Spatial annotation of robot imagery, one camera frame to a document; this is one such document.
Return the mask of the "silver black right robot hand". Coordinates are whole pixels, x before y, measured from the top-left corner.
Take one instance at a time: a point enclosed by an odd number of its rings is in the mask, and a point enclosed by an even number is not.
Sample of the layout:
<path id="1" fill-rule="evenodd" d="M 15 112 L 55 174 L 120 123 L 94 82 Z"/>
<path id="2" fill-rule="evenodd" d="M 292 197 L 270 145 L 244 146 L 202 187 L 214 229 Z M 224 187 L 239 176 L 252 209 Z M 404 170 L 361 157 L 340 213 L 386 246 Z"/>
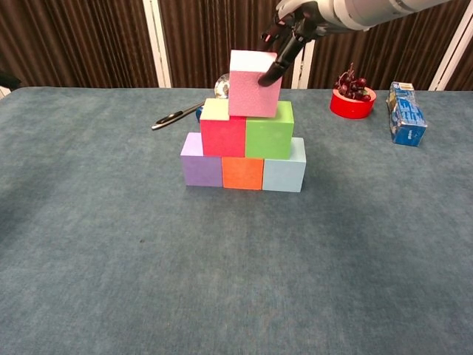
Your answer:
<path id="1" fill-rule="evenodd" d="M 280 1 L 273 21 L 261 34 L 258 51 L 268 51 L 276 40 L 283 39 L 276 59 L 267 72 L 259 77 L 261 87 L 275 84 L 295 61 L 306 43 L 319 37 L 317 28 L 326 20 L 317 1 Z"/>

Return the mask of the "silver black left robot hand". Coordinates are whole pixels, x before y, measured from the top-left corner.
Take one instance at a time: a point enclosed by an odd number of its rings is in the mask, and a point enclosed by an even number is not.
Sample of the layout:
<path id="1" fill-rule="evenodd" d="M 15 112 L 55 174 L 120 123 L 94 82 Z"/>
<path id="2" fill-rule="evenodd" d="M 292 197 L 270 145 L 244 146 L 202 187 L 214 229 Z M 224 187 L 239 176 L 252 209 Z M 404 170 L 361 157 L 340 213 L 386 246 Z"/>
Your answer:
<path id="1" fill-rule="evenodd" d="M 0 70 L 0 86 L 9 90 L 15 90 L 21 86 L 21 80 L 4 70 Z"/>

